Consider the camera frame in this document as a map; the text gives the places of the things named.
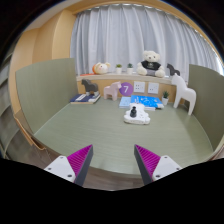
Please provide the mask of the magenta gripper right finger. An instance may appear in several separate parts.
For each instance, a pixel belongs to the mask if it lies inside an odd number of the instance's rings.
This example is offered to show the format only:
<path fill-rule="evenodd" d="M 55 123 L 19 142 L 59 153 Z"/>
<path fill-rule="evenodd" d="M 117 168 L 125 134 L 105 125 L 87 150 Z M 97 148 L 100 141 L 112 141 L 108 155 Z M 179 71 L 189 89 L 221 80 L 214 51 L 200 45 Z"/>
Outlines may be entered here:
<path fill-rule="evenodd" d="M 134 155 L 145 185 L 181 170 L 168 155 L 159 156 L 137 144 L 134 145 Z"/>

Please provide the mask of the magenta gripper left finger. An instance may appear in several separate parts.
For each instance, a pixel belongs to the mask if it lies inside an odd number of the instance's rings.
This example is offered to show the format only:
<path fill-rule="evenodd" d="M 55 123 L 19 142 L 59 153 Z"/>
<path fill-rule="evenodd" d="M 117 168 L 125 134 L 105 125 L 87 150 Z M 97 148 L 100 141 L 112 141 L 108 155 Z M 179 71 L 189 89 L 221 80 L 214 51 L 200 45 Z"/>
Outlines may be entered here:
<path fill-rule="evenodd" d="M 82 186 L 93 157 L 93 146 L 86 146 L 69 156 L 58 156 L 45 171 Z"/>

